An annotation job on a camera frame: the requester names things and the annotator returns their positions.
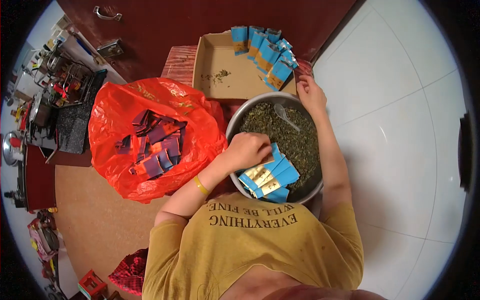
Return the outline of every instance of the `black countertop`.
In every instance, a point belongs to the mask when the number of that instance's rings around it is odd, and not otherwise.
[[[96,94],[103,85],[107,70],[95,73],[90,90],[87,91],[80,105],[59,108],[56,128],[59,135],[59,151],[81,154],[88,148],[88,121]]]

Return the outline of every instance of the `white spoon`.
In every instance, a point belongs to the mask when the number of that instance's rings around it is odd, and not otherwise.
[[[273,105],[273,108],[275,110],[275,113],[281,118],[283,119],[284,121],[286,121],[288,124],[290,124],[293,128],[295,128],[296,131],[300,132],[300,128],[295,125],[292,121],[290,121],[290,119],[288,119],[287,117],[287,113],[285,112],[285,109],[283,108],[283,106],[279,103],[276,103],[275,105]]]

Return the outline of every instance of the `door lock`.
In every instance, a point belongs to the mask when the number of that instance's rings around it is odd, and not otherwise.
[[[104,58],[119,55],[123,53],[123,49],[120,47],[119,43],[120,40],[116,39],[99,46],[96,50]]]

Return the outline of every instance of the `white tile floor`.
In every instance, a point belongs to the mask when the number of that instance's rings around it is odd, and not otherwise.
[[[388,299],[423,299],[458,235],[456,69],[415,0],[367,0],[313,67],[352,182],[360,288]]]

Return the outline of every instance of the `plastic stool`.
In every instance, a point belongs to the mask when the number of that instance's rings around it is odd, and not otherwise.
[[[88,299],[97,299],[102,296],[102,292],[107,288],[107,284],[95,275],[93,270],[88,273],[78,282],[78,289]]]

